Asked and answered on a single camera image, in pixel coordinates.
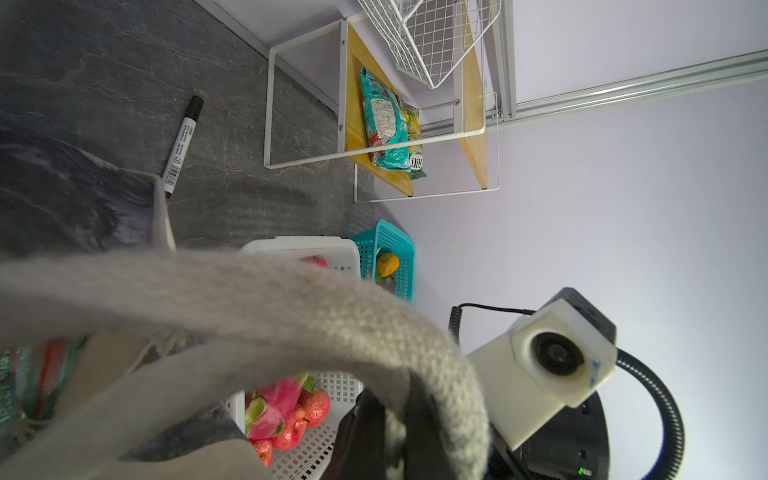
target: yellow fruit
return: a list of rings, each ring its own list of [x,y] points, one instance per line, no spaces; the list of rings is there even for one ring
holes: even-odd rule
[[[376,272],[384,276],[392,275],[400,266],[400,259],[394,253],[384,253],[376,259]]]

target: teal snack package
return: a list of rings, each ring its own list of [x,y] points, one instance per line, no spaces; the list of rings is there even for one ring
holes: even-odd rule
[[[395,95],[365,68],[360,71],[362,111],[366,119],[368,146],[396,144],[408,140],[408,126]],[[371,162],[386,170],[410,171],[408,147],[371,152]]]

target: wooden shelf board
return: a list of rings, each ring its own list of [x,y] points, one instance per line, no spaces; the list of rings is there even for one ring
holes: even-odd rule
[[[472,43],[472,30],[469,24],[464,27],[466,42]],[[462,60],[462,87],[464,88],[464,131],[479,130],[485,122],[485,96],[483,95],[482,77],[478,65],[477,47]],[[488,144],[485,133],[459,138],[464,155],[472,168],[480,188],[488,188]]]
[[[370,50],[364,43],[355,29],[349,25],[347,33],[347,56],[346,56],[346,115],[345,115],[345,137],[344,145],[347,151],[357,150],[368,147],[368,135],[366,134],[366,123],[362,113],[362,89],[360,85],[360,71],[363,67],[387,87],[395,92],[392,82],[384,75],[384,71],[379,67],[379,63],[371,55]],[[347,157],[358,164],[366,171],[376,175],[385,183],[395,188],[408,197],[413,197],[413,182],[406,172],[393,172],[384,170],[371,163],[371,157],[368,154],[354,155]]]

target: black marker pen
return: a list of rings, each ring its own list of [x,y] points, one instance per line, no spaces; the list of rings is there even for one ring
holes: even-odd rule
[[[201,110],[203,110],[203,99],[194,95],[187,105],[187,111],[184,112],[184,119],[181,121],[176,143],[173,150],[170,151],[168,163],[165,166],[165,172],[163,172],[163,187],[165,187],[166,198],[174,192],[176,182],[179,180],[181,165],[184,163],[184,157],[187,156],[187,148],[190,146]]]

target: white metal shelf frame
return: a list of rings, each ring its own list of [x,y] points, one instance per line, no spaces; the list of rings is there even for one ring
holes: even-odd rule
[[[346,149],[346,79],[347,79],[347,32],[348,27],[350,24],[359,22],[361,20],[364,20],[368,18],[367,14],[365,12],[361,12],[357,15],[353,15],[348,18],[343,18],[342,20],[339,20],[337,22],[330,23],[324,27],[318,28],[317,30],[311,31],[309,33],[306,33],[305,35],[301,35],[299,37],[296,37],[292,40],[285,41],[284,43],[281,43],[279,45],[275,45],[274,47],[270,48],[269,55],[268,55],[268,68],[267,68],[267,78],[266,78],[266,117],[264,121],[264,155],[263,155],[263,163],[264,167],[269,168],[271,170],[276,170],[279,168],[286,168],[286,167],[295,167],[297,165],[304,165],[304,164],[311,164],[318,161],[326,161],[326,160],[333,160],[336,158],[343,158],[343,157],[350,157],[353,155],[358,154],[369,154],[370,152],[374,151],[384,151],[384,150],[392,150],[394,148],[401,148],[401,147],[409,147],[411,145],[423,145],[423,144],[431,144],[439,141],[447,141],[447,140],[457,140],[459,138],[464,137],[471,137],[474,135],[480,135],[485,133],[485,127],[486,122],[483,121],[482,127],[471,130],[471,131],[465,131],[464,130],[464,98],[463,98],[463,90],[461,89],[462,84],[462,70],[454,70],[454,101],[453,101],[453,120],[452,123],[454,125],[453,132],[435,135],[431,137],[424,137],[420,138],[418,140],[411,140],[411,141],[404,141],[399,142],[396,144],[388,144],[378,147],[367,147],[367,148],[358,148],[356,150],[351,151],[345,151]],[[299,160],[294,161],[286,161],[286,162],[280,162],[278,164],[272,164],[271,162],[271,150],[272,150],[272,120],[273,120],[273,109],[274,109],[274,93],[275,93],[275,66],[277,64],[278,60],[278,54],[282,51],[288,50],[290,48],[296,47],[297,45],[301,45],[303,43],[307,43],[308,41],[312,41],[315,38],[322,37],[324,35],[328,35],[329,33],[333,33],[334,31],[339,30],[339,50],[340,50],[340,60],[339,60],[339,105],[337,109],[337,115],[338,115],[338,134],[336,137],[336,153],[335,154],[324,154],[324,155],[317,155],[315,157],[309,157],[309,158],[303,158]],[[483,55],[483,44],[480,42],[478,44],[480,56]],[[485,74],[484,70],[481,68],[481,83],[483,84],[483,76]],[[495,92],[490,92],[489,94],[494,95],[494,98],[496,97]],[[433,107],[428,108],[439,108],[442,105],[435,105]],[[498,166],[498,148],[496,151],[496,163]],[[353,192],[353,199],[355,203],[359,202],[358,195],[357,195],[357,186],[358,186],[358,166],[355,164],[355,170],[354,170],[354,192]],[[474,194],[474,193],[482,193],[482,192],[491,192],[491,191],[497,191],[499,189],[499,182],[498,182],[498,168],[497,168],[497,186],[494,188],[486,188],[486,189],[477,189],[477,190],[463,190],[459,192],[447,192],[443,194],[429,194],[429,195],[414,195],[411,197],[396,197],[396,198],[388,198],[388,199],[375,199],[375,200],[363,200],[364,202],[386,202],[386,201],[394,201],[394,200],[414,200],[418,198],[433,198],[433,197],[444,197],[449,195],[462,195],[462,194]]]
[[[490,125],[488,129],[514,127],[589,108],[674,97],[765,78],[768,78],[768,50],[753,51],[566,94],[524,101],[514,105],[510,114],[505,113],[498,126]],[[487,111],[486,117],[493,118],[495,114],[496,111]],[[453,123],[450,120],[437,121],[423,124],[422,133],[440,135],[452,128]]]

